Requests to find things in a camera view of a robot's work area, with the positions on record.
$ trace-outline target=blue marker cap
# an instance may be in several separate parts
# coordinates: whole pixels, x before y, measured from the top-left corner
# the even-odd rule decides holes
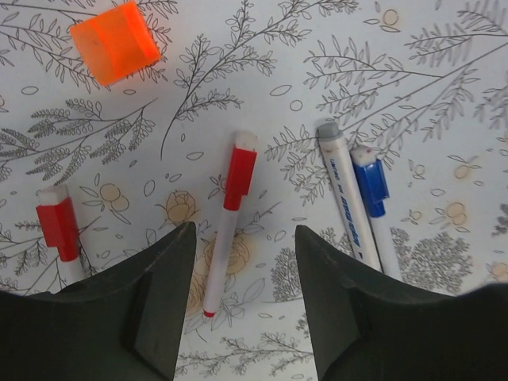
[[[389,198],[390,194],[388,193],[387,181],[384,178],[381,160],[363,166],[353,163],[352,166],[368,214],[371,217],[384,216],[386,212],[383,200]]]

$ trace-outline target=red marker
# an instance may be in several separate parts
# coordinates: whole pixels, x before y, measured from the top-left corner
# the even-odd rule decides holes
[[[246,131],[237,132],[225,185],[224,206],[217,227],[214,256],[203,299],[205,316],[209,318],[214,316],[221,306],[229,254],[237,227],[238,210],[240,210],[242,197],[248,193],[251,185],[257,156],[256,146],[256,135]]]
[[[66,285],[85,279],[79,261],[78,224],[67,186],[49,187],[39,192],[37,207],[40,227],[46,245],[57,248],[60,256],[60,277]]]

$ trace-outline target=marker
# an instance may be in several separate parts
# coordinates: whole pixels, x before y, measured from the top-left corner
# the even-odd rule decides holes
[[[36,210],[40,227],[46,245],[58,249],[61,279],[67,286],[85,279],[79,261],[78,224],[67,186],[59,185],[41,190],[39,202]]]
[[[390,197],[383,164],[376,159],[372,148],[364,145],[355,147],[351,151],[351,157],[365,209],[370,216],[383,272],[394,279],[402,280],[391,229],[386,219],[383,219],[387,215],[383,200]]]
[[[344,134],[339,130],[337,123],[330,122],[317,128],[317,138],[328,168],[333,193],[351,241],[352,251],[358,260],[381,271],[381,263]]]
[[[248,193],[251,184],[257,156],[256,146],[256,135],[246,131],[237,132],[225,185],[224,205],[217,227],[214,256],[203,299],[204,314],[208,318],[213,317],[221,306],[229,254],[237,227],[238,210],[240,210],[241,199]]]

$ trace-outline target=orange block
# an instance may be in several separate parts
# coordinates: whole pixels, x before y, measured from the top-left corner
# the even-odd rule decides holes
[[[135,2],[73,25],[71,36],[91,74],[104,86],[161,58]]]

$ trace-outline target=table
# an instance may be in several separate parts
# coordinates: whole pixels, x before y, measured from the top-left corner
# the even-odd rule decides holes
[[[100,87],[69,37],[113,1],[0,1],[0,287],[60,290],[36,192],[69,186],[87,273],[185,221],[198,252],[178,379],[316,380],[294,227],[348,251],[314,139],[387,168],[404,280],[508,280],[508,26],[499,1],[137,0],[164,58]],[[260,146],[213,319],[201,314],[232,134]]]

